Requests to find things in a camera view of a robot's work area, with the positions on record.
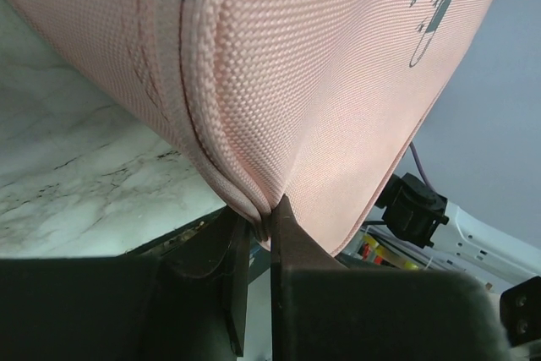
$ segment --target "cable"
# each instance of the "cable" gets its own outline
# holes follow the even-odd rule
[[[415,161],[415,165],[417,166],[417,170],[419,171],[419,175],[421,175],[421,178],[423,179],[423,182],[426,186],[429,187],[429,189],[432,190],[435,194],[437,193],[434,187],[432,186],[432,183],[429,181],[429,177],[426,176],[426,173],[423,169],[423,164],[421,164],[421,159],[419,158],[419,154],[417,153],[417,148],[415,148],[415,144],[413,141],[409,144],[409,149],[412,151],[413,160]]]

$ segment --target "printed logo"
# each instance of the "printed logo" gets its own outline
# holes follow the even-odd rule
[[[410,0],[409,7],[412,8],[416,4],[421,3],[421,1],[422,0]],[[447,9],[451,5],[451,1],[452,0],[430,0],[430,3],[432,3],[435,11],[432,15],[426,16],[415,28],[415,30],[421,35],[421,38],[409,61],[410,68],[417,65],[418,62],[423,58],[423,55],[429,48],[430,42],[434,38],[442,19],[445,17]]]
[[[438,27],[440,26],[441,20],[445,16],[445,12],[451,4],[451,0],[437,0],[437,2],[434,2],[433,4],[437,5],[435,6],[436,11],[432,15],[432,19],[430,19],[428,25],[426,25],[426,29],[424,27],[425,22],[428,18],[423,20],[423,22],[417,26],[417,30],[419,33],[422,33],[422,36],[421,40],[417,44],[417,48],[415,48],[412,59],[409,62],[409,68],[413,68],[415,65],[417,65],[417,63],[423,57],[424,53],[430,45],[430,42],[436,34],[436,30],[438,30]]]

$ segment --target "metal bolt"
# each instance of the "metal bolt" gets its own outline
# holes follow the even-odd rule
[[[519,320],[516,324],[516,331],[518,334],[524,334],[527,331],[527,321],[524,319]]]
[[[518,298],[516,298],[515,303],[517,307],[521,308],[526,303],[526,296],[519,296]]]

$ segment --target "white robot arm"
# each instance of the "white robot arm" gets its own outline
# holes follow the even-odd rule
[[[432,249],[460,257],[511,285],[541,275],[541,250],[480,222],[450,201],[445,217],[447,224],[440,224],[430,238]]]

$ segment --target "white marble surface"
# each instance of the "white marble surface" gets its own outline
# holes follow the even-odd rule
[[[0,0],[0,257],[121,254],[222,206]]]

